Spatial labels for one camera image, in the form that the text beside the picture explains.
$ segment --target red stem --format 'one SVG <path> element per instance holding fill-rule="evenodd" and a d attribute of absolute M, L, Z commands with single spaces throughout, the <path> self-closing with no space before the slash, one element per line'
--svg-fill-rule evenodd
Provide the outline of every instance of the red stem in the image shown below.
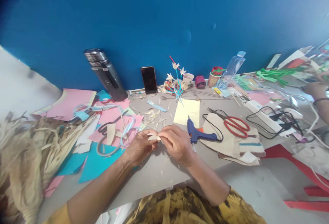
<path fill-rule="evenodd" d="M 170 59 L 172 60 L 172 62 L 176 64 L 176 62 L 174 62 L 174 60 L 172 59 L 172 57 L 171 57 L 171 56 L 169 56 L 169 57 L 170 57 Z M 178 68 L 179 71 L 181 71 L 181 70 L 179 69 L 179 67 L 177 67 L 177 68 Z"/>

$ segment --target person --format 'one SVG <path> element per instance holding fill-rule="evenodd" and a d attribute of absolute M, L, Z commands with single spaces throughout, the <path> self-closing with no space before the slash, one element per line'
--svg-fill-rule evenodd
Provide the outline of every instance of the person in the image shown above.
<path fill-rule="evenodd" d="M 149 133 L 157 134 L 152 129 L 137 133 L 120 158 L 44 223 L 94 224 L 133 167 L 158 148 L 157 140 L 148 140 Z M 163 190 L 142 198 L 124 223 L 266 223 L 192 150 L 186 131 L 169 125 L 158 136 L 197 180 L 206 199 L 190 187 Z"/>
<path fill-rule="evenodd" d="M 318 82 L 308 83 L 304 92 L 314 99 L 314 104 L 318 108 L 318 113 L 324 122 L 329 124 L 329 98 L 326 91 L 328 90 L 329 72 L 323 72 L 316 76 Z"/>

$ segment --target sleeve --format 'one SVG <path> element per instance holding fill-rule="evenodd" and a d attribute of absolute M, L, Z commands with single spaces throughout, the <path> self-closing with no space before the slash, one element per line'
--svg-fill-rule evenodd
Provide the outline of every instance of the sleeve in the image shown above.
<path fill-rule="evenodd" d="M 53 213 L 43 224 L 71 224 L 67 204 Z"/>
<path fill-rule="evenodd" d="M 265 219 L 259 216 L 253 207 L 232 188 L 225 202 L 219 205 L 219 209 L 221 216 L 230 224 L 266 224 Z"/>

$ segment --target plastic water bottle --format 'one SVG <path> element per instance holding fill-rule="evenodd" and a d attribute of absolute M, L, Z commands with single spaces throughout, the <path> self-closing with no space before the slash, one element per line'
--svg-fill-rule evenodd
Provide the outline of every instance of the plastic water bottle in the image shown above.
<path fill-rule="evenodd" d="M 245 61 L 244 55 L 246 52 L 239 51 L 236 56 L 233 56 L 221 79 L 217 83 L 217 87 L 220 89 L 226 89 L 227 85 L 231 83 L 234 75 L 239 70 L 242 63 Z"/>

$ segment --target red lid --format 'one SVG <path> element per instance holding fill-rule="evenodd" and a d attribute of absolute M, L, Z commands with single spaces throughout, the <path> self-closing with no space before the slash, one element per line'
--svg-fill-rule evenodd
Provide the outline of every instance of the red lid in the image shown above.
<path fill-rule="evenodd" d="M 214 67 L 212 68 L 211 74 L 212 74 L 212 75 L 216 75 L 216 76 L 222 75 L 223 71 L 221 71 L 221 72 L 218 71 L 218 70 L 222 70 L 222 69 L 224 69 L 224 68 L 222 68 L 222 67 L 220 67 L 220 66 L 214 66 Z"/>

